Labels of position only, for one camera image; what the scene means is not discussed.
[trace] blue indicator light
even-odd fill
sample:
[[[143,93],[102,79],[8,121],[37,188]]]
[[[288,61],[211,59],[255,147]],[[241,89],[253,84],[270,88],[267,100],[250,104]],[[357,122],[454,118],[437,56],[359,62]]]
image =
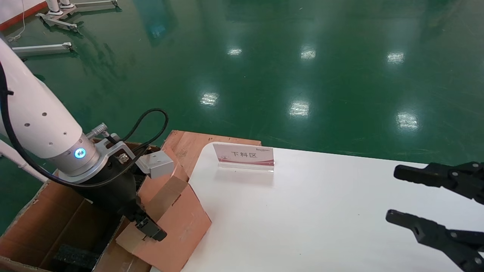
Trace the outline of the blue indicator light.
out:
[[[84,158],[84,156],[86,156],[86,150],[84,148],[78,148],[74,152],[74,156],[76,156],[76,158],[78,158],[78,159],[82,159],[82,158]]]

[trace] metal stand base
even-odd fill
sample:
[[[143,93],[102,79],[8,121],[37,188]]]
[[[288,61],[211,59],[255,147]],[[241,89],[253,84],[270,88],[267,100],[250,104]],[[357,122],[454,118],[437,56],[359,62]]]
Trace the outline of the metal stand base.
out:
[[[77,25],[76,24],[69,24],[61,19],[67,18],[69,15],[72,15],[76,12],[82,11],[90,11],[90,10],[101,10],[101,9],[110,9],[116,8],[118,6],[118,0],[105,0],[105,1],[96,1],[96,2],[86,2],[86,3],[77,3],[74,4],[73,8],[70,9],[61,9],[64,14],[62,15],[49,15],[43,13],[37,13],[35,16],[39,17],[43,23],[48,24],[49,26],[58,25],[62,28],[68,29],[74,33],[77,33]]]
[[[58,54],[71,52],[71,43],[63,43],[58,45],[39,45],[39,46],[24,46],[24,47],[12,47],[12,50],[19,57],[28,57],[34,55],[47,55],[47,54]]]

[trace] sign stand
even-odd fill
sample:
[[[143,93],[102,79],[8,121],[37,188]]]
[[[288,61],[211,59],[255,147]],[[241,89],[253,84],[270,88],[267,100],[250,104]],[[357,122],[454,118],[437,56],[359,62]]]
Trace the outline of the sign stand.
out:
[[[274,172],[274,151],[271,147],[214,143],[218,166]]]

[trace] pink sign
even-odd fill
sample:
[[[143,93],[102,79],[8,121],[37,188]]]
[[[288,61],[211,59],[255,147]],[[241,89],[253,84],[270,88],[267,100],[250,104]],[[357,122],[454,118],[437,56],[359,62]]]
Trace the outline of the pink sign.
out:
[[[274,166],[274,150],[271,147],[213,144],[219,162]]]

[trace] white wall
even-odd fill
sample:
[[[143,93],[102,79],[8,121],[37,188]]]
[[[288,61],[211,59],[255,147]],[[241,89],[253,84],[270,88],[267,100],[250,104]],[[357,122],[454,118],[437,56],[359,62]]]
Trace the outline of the white wall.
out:
[[[44,2],[45,0],[23,0],[25,10]],[[0,24],[21,14],[22,0],[0,0]]]

